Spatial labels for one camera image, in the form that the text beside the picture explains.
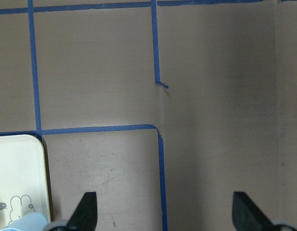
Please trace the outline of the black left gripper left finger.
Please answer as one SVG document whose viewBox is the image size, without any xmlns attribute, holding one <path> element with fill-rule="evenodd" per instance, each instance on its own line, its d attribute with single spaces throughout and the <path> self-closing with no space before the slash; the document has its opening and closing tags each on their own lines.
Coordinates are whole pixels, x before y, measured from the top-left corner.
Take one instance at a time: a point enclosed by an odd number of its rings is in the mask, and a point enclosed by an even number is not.
<svg viewBox="0 0 297 231">
<path fill-rule="evenodd" d="M 75 211 L 68 220 L 66 231 L 94 231 L 98 221 L 96 192 L 84 193 Z"/>
</svg>

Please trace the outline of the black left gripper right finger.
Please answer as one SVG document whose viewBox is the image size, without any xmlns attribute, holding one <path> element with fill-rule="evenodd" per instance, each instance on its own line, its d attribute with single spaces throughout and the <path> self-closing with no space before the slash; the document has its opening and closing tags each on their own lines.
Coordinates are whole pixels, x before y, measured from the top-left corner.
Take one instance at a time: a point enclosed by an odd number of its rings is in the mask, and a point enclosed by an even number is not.
<svg viewBox="0 0 297 231">
<path fill-rule="evenodd" d="M 233 193 L 232 222 L 237 231 L 278 230 L 245 192 Z"/>
</svg>

